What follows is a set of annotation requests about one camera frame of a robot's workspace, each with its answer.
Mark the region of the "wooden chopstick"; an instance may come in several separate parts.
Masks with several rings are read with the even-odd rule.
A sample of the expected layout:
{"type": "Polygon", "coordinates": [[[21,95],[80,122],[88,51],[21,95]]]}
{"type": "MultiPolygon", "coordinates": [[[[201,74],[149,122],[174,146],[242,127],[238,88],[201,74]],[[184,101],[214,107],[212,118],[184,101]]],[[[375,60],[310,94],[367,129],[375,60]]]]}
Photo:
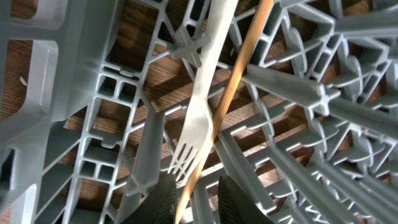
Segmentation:
{"type": "Polygon", "coordinates": [[[228,84],[224,89],[220,102],[217,106],[216,113],[212,115],[213,131],[211,134],[210,142],[204,147],[203,155],[200,156],[198,165],[195,167],[187,183],[184,184],[185,187],[183,189],[180,201],[176,209],[176,216],[175,216],[176,223],[180,222],[182,213],[185,210],[188,201],[190,200],[190,196],[198,181],[200,173],[206,162],[206,158],[208,157],[210,149],[220,130],[221,124],[224,120],[224,117],[227,113],[227,110],[231,104],[233,96],[239,85],[243,71],[245,70],[246,65],[248,64],[251,58],[252,52],[257,43],[257,38],[259,37],[259,34],[262,32],[263,25],[272,9],[273,3],[274,3],[273,0],[260,1],[256,8],[255,15],[252,19],[251,25],[249,26],[244,42],[239,50],[238,57],[231,71],[231,76],[229,78],[228,84]]]}

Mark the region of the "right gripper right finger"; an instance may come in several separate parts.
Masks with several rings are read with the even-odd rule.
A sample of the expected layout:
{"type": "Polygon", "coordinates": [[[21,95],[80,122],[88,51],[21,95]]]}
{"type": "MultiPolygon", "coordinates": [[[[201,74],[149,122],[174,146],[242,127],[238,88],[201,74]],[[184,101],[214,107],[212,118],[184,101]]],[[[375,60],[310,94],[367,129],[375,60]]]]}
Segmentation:
{"type": "Polygon", "coordinates": [[[218,213],[222,224],[274,224],[228,175],[219,177],[218,213]]]}

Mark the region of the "white plastic fork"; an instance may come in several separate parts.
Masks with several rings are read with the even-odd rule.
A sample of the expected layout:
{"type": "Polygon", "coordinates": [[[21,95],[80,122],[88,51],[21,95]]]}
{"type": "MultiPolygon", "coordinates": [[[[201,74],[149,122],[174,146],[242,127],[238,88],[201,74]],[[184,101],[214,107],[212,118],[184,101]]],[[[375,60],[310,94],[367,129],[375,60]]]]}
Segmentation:
{"type": "Polygon", "coordinates": [[[213,122],[208,94],[237,5],[238,0],[214,0],[210,5],[205,30],[210,40],[201,47],[201,65],[197,68],[182,132],[168,169],[182,184],[187,183],[210,142],[213,122]]]}

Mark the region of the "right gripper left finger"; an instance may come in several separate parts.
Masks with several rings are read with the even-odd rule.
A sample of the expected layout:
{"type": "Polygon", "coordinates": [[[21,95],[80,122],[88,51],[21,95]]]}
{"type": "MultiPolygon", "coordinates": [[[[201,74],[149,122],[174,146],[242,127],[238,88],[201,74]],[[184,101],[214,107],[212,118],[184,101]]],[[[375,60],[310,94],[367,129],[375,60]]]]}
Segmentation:
{"type": "Polygon", "coordinates": [[[127,186],[119,206],[120,223],[174,223],[178,192],[173,174],[164,175],[158,183],[148,188],[149,193],[141,199],[143,190],[127,179],[127,186]]]}

